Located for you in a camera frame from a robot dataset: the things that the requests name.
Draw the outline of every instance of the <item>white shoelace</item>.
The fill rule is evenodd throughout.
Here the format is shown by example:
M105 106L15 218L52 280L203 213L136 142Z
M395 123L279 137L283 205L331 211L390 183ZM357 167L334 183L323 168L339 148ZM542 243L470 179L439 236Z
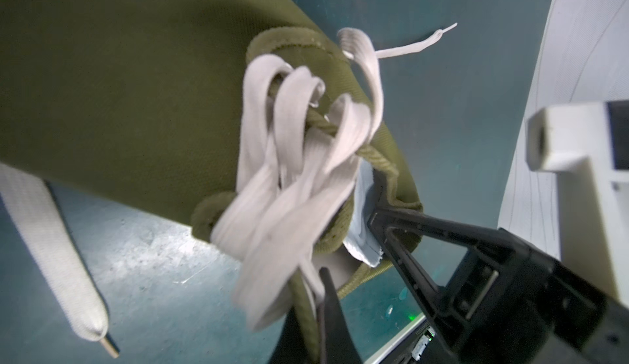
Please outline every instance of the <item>white shoelace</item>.
M304 133L306 112L317 106L323 81L307 67L293 69L273 54L247 67L238 157L238 196L214 226L211 241L240 259L233 300L245 309L247 325L260 329L287 311L286 282L300 269L321 302L325 289L312 264L312 250L336 211L351 194L358 172L354 153L369 143L382 121L384 94L379 58L417 53L436 43L437 30L424 41L376 52L361 30L338 32L340 47L364 72L373 109L342 94L326 116L338 126L333 138L316 128ZM274 99L276 76L283 77Z
M72 330L99 341L112 357L107 340L105 304L76 252L48 187L36 176L0 163L0 195L22 240L66 314Z

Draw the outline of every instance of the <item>shoelace aglet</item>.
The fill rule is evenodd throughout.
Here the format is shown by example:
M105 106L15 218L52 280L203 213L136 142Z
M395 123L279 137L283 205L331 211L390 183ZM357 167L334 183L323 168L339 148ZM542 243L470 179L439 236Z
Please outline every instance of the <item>shoelace aglet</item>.
M456 23L452 24L450 27L448 27L448 28L446 28L446 29L443 29L441 32L442 32L442 33L446 33L446 32L448 32L449 30L453 29L454 27L456 27L456 26L458 26L458 25L459 25L459 23L458 23L458 22L456 22Z
M113 342L109 340L109 335L106 335L103 338L99 339L98 342L103 345L103 347L111 357L118 358L118 356L120 356L120 351L118 350L116 345L114 345Z

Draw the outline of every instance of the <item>tangled shoelace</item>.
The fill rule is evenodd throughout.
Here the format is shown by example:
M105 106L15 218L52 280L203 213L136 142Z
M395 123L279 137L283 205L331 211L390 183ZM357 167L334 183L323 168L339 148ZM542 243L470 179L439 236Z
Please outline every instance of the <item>tangled shoelace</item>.
M378 59L417 53L455 26L437 30L424 41L378 52L361 30L341 29L340 47L363 71L373 107L340 95L326 115L338 127L334 137L314 127L306 131L308 108L316 107L325 92L319 77L273 54L248 65L238 195L211 234L223 252L242 261L232 297L245 309L248 327L263 328L287 311L291 298L286 282L298 268L313 295L313 308L323 300L325 288L311 261L313 246L353 190L360 161L355 152L371 141L381 124L384 95ZM283 80L271 98L269 88L278 76Z

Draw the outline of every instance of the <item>blue-green surface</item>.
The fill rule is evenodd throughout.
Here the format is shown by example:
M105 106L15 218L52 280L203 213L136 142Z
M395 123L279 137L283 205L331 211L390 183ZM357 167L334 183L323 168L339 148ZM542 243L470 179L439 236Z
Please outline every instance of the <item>blue-green surface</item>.
M428 213L495 226L550 0L294 1L329 36L360 28L376 48L459 23L424 52L381 62L385 121ZM246 330L229 299L237 262L184 226L65 188L55 195L109 307L118 363L266 362L280 325ZM415 255L437 277L458 261L434 242ZM0 283L0 361L112 362L72 333L3 209ZM393 271L342 306L363 358L419 311Z

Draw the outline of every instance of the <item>white panel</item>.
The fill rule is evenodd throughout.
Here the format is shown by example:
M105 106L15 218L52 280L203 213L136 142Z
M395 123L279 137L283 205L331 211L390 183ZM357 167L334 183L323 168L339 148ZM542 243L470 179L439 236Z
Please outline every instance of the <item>white panel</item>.
M498 226L559 257L555 175L525 162L525 123L540 108L629 98L628 0L553 0Z

